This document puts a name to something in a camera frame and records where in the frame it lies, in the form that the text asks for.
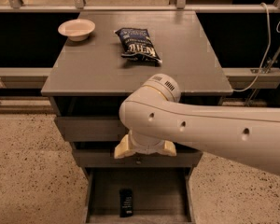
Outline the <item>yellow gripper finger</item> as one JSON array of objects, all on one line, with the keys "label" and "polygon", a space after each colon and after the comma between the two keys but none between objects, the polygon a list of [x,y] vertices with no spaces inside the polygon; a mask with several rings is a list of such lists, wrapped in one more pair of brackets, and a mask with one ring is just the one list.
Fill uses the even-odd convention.
[{"label": "yellow gripper finger", "polygon": [[175,157],[176,156],[175,144],[171,141],[164,141],[161,144],[158,153],[165,156]]},{"label": "yellow gripper finger", "polygon": [[114,158],[115,159],[123,159],[125,157],[130,157],[135,154],[135,150],[133,149],[133,142],[128,134],[126,134],[119,144],[115,147],[114,150]]}]

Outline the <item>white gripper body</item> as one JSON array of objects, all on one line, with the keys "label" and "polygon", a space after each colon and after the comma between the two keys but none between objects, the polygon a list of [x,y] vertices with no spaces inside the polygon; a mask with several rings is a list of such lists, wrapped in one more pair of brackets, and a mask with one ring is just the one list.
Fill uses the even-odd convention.
[{"label": "white gripper body", "polygon": [[130,148],[136,153],[150,155],[163,148],[164,140],[129,131],[128,140]]}]

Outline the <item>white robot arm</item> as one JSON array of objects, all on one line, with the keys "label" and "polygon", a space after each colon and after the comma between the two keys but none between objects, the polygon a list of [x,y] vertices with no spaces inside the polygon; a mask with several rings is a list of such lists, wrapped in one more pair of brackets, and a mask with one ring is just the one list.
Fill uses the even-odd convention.
[{"label": "white robot arm", "polygon": [[180,96],[174,79],[157,74],[126,98],[119,118],[129,133],[114,157],[174,156],[178,143],[280,175],[280,108],[184,105]]}]

